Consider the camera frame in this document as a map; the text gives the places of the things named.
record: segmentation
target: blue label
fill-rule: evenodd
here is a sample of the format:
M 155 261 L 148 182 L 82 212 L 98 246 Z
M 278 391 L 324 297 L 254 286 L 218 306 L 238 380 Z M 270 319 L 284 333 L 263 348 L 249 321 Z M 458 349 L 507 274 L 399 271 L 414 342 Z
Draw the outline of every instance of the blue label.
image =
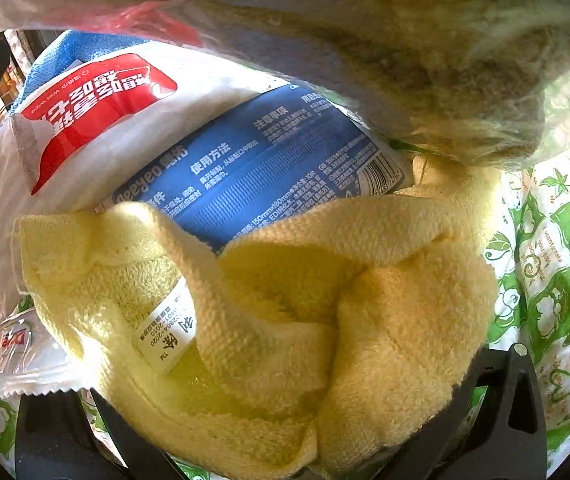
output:
M 112 201 L 149 202 L 220 251 L 315 205 L 397 189 L 405 176 L 386 153 L 322 95 L 286 85 L 185 137 Z

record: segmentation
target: green and white tablecloth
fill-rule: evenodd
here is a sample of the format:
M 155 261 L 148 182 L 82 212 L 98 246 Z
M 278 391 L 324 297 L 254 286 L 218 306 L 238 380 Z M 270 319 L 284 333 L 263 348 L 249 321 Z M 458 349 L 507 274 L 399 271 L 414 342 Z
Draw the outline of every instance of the green and white tablecloth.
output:
M 570 76 L 546 91 L 545 111 L 551 123 L 570 128 Z M 504 173 L 502 196 L 501 228 L 484 252 L 498 280 L 488 343 L 508 349 L 521 341 L 531 348 L 545 409 L 550 474 L 570 452 L 570 150 L 528 170 Z M 482 396 L 477 388 L 469 424 Z M 82 393 L 82 400 L 95 434 L 118 456 L 91 397 Z M 18 404 L 18 398 L 0 400 L 0 461 L 10 472 Z M 216 476 L 182 467 L 192 480 Z

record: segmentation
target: blue towel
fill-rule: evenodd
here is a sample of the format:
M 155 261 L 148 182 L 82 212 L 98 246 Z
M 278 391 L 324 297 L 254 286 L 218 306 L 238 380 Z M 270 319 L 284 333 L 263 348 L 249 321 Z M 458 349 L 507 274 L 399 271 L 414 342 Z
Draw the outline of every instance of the blue towel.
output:
M 90 32 L 79 32 L 78 30 L 63 32 L 43 51 L 32 65 L 32 69 L 25 80 L 25 86 L 16 101 L 14 101 L 14 104 L 12 104 L 10 113 L 13 114 L 16 108 L 39 86 L 65 72 L 67 67 L 76 59 L 85 63 L 121 48 L 145 43 L 146 41 L 149 40 L 111 34 L 91 34 Z

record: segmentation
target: towel fold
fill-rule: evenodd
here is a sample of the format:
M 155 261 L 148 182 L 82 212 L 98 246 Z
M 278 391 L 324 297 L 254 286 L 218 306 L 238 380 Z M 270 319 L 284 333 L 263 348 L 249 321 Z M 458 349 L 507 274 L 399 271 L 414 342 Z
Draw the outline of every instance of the towel fold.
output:
M 145 203 L 20 220 L 38 314 L 140 434 L 235 479 L 344 475 L 442 409 L 484 341 L 497 170 L 414 162 L 417 186 L 207 245 Z M 133 343 L 177 280 L 195 339 L 169 373 Z

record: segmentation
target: barcode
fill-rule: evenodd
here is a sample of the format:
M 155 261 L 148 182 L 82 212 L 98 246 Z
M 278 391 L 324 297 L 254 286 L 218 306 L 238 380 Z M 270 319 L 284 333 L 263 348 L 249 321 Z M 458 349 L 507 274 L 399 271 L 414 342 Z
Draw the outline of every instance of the barcode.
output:
M 398 166 L 378 152 L 357 172 L 361 195 L 377 195 L 388 192 L 401 178 Z

